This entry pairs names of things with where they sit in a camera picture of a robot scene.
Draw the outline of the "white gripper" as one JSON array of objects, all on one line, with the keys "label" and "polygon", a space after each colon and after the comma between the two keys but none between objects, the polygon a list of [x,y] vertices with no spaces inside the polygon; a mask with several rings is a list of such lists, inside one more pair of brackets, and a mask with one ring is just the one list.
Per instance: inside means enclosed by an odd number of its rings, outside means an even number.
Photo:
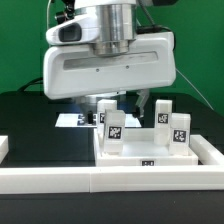
[{"label": "white gripper", "polygon": [[133,116],[142,118],[148,88],[169,86],[176,78],[171,32],[135,35],[129,21],[113,26],[81,15],[47,30],[46,40],[44,93],[51,99],[78,97],[86,124],[93,124],[97,109],[96,98],[87,95],[138,90]]}]

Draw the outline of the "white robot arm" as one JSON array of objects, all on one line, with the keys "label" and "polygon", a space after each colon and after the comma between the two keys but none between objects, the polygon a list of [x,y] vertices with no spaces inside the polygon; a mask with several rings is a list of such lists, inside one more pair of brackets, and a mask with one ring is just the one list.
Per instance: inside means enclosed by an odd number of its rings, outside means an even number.
[{"label": "white robot arm", "polygon": [[176,78],[174,34],[139,27],[136,7],[156,0],[63,0],[66,9],[46,32],[44,93],[51,99],[137,90],[134,115],[144,115],[149,90]]}]

